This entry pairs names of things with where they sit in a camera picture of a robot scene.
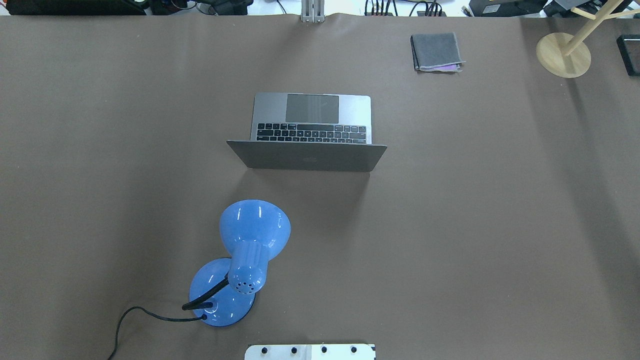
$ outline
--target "black power cord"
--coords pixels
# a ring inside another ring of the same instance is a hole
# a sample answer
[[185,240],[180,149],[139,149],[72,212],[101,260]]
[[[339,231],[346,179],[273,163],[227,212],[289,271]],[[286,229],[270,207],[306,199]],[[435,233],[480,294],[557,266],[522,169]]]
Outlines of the black power cord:
[[287,10],[284,10],[284,6],[282,6],[282,4],[280,3],[280,0],[276,0],[276,2],[278,3],[278,5],[280,5],[280,8],[282,9],[282,13],[287,13]]
[[120,332],[120,325],[122,324],[122,320],[124,319],[125,316],[127,316],[127,314],[130,311],[135,310],[135,309],[140,309],[140,310],[144,311],[145,313],[147,313],[148,315],[153,316],[156,319],[160,319],[160,320],[164,320],[164,321],[168,321],[168,322],[194,322],[194,321],[198,321],[198,320],[206,320],[207,319],[207,315],[205,315],[205,314],[203,314],[199,318],[186,318],[186,319],[165,318],[164,316],[160,316],[158,314],[154,314],[151,311],[149,311],[149,310],[147,310],[147,309],[145,309],[144,307],[141,307],[141,306],[130,307],[120,317],[120,321],[118,322],[118,327],[116,328],[116,343],[115,343],[115,345],[113,347],[113,352],[111,353],[111,355],[109,355],[109,359],[108,360],[111,360],[113,358],[113,356],[116,354],[116,351],[118,351],[118,333]]
[[439,12],[438,16],[442,16],[442,5],[438,4],[438,2],[436,0],[433,0],[431,5],[429,5],[429,3],[427,1],[409,1],[409,3],[415,3],[413,8],[411,9],[411,12],[409,13],[409,16],[413,15],[413,11],[415,10],[416,6],[418,6],[420,4],[424,4],[424,6],[425,6],[424,16],[435,16],[436,13],[438,13],[438,12]]
[[196,3],[196,10],[198,10],[199,12],[205,14],[205,15],[217,15],[218,13],[211,13],[211,9],[213,9],[214,11],[216,11],[216,9],[213,7],[213,5],[209,5],[209,8],[207,9],[207,12],[203,12],[200,7],[198,6],[201,3]]
[[[376,0],[376,4],[373,4],[373,0],[371,0],[371,16],[387,16],[389,15],[389,6],[391,3],[394,4],[394,11],[396,12],[396,16],[398,16],[398,9],[396,7],[396,0],[387,0],[387,5],[385,6],[385,0],[381,0],[379,3]],[[366,0],[364,3],[364,15],[367,16],[367,8],[369,7],[369,0]]]
[[193,9],[194,7],[196,7],[196,5],[198,5],[198,2],[196,1],[195,4],[190,8],[181,8],[181,7],[177,6],[173,0],[171,0],[171,5],[173,5],[173,7],[178,8],[180,10],[190,10],[190,9]]

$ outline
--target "wire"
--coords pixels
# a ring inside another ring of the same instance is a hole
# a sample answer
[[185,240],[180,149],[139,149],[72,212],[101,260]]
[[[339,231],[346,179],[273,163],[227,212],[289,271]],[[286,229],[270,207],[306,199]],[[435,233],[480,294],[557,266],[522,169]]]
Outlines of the wire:
[[177,6],[177,5],[173,2],[173,0],[171,0],[171,5],[173,5],[174,7],[178,8],[178,9],[180,9],[180,10],[190,10],[190,9],[193,9],[194,7],[196,7],[196,6],[198,5],[198,3],[196,2],[196,3],[195,3],[192,7],[190,7],[190,8],[181,8],[181,7]]
[[431,3],[428,3],[426,1],[409,1],[409,0],[403,0],[403,1],[407,1],[409,3],[415,3],[413,8],[411,9],[411,12],[409,13],[409,16],[413,15],[413,11],[415,10],[416,6],[418,6],[419,4],[424,4],[425,6],[424,16],[435,16],[436,13],[439,14],[438,16],[442,16],[442,5],[438,4],[437,0],[433,0],[433,2]]
[[208,307],[212,307],[213,305],[210,302],[205,302],[205,300],[209,299],[213,295],[217,294],[220,290],[222,290],[225,286],[229,285],[228,273],[225,274],[225,278],[222,279],[218,284],[209,289],[206,293],[200,295],[196,299],[189,301],[188,303],[182,306],[182,310],[194,310],[194,309],[206,309]]
[[282,13],[287,13],[287,10],[284,10],[284,6],[282,6],[282,4],[280,3],[280,0],[276,0],[276,2],[278,3],[278,5],[280,5],[280,8],[282,9]]
[[120,332],[120,324],[122,324],[122,320],[124,319],[125,316],[127,316],[127,314],[130,311],[135,310],[135,309],[140,309],[140,310],[144,311],[145,313],[147,313],[148,315],[153,316],[156,319],[160,319],[160,320],[164,320],[164,321],[168,321],[168,322],[194,322],[194,321],[197,321],[197,320],[206,320],[207,319],[207,315],[205,315],[205,314],[203,314],[199,318],[187,318],[187,319],[165,318],[164,316],[160,316],[160,315],[154,314],[151,311],[149,311],[149,310],[147,310],[147,309],[145,309],[144,307],[141,307],[141,306],[130,307],[120,317],[120,321],[118,322],[118,327],[116,328],[116,343],[115,343],[115,345],[113,347],[113,352],[111,353],[111,355],[109,355],[109,359],[108,360],[111,360],[113,358],[113,356],[116,354],[116,351],[118,351],[118,333]]
[[207,10],[207,12],[203,12],[200,7],[198,6],[200,3],[196,3],[196,10],[198,10],[199,12],[205,14],[205,15],[217,15],[218,13],[211,13],[211,8],[213,8],[213,6],[209,5],[209,9]]
[[[379,3],[376,0],[376,3],[373,3],[371,0],[371,16],[387,16],[389,14],[389,7],[391,3],[394,4],[394,11],[396,12],[396,16],[398,16],[398,8],[396,6],[396,0],[387,0],[387,6],[385,7],[385,0],[382,0]],[[366,0],[364,3],[364,15],[367,16],[367,9],[369,7],[369,0]]]
[[418,2],[415,3],[413,8],[411,9],[411,12],[409,13],[409,16],[413,15],[413,11],[415,10],[415,7],[420,5],[420,4],[424,4],[424,6],[426,7],[424,9],[425,12],[427,12],[429,10],[429,3],[427,3],[426,1],[418,1]]

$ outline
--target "gray cloth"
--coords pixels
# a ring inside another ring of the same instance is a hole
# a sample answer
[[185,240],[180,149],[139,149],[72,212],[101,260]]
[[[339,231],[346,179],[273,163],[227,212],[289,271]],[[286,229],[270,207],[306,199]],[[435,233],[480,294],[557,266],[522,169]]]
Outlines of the gray cloth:
[[421,71],[459,72],[463,63],[455,33],[413,34],[413,66]]

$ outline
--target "white mounting plate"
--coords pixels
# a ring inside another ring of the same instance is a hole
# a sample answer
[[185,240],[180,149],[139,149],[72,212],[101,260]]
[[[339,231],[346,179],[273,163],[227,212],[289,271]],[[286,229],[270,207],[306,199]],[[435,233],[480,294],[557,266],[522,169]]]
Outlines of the white mounting plate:
[[376,346],[373,344],[252,345],[246,349],[244,360],[376,360]]

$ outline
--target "laptop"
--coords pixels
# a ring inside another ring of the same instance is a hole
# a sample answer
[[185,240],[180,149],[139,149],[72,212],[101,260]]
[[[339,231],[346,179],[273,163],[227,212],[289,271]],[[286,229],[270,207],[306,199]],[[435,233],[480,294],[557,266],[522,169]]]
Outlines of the laptop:
[[227,141],[247,167],[370,172],[387,149],[372,143],[365,95],[261,92],[250,141]]

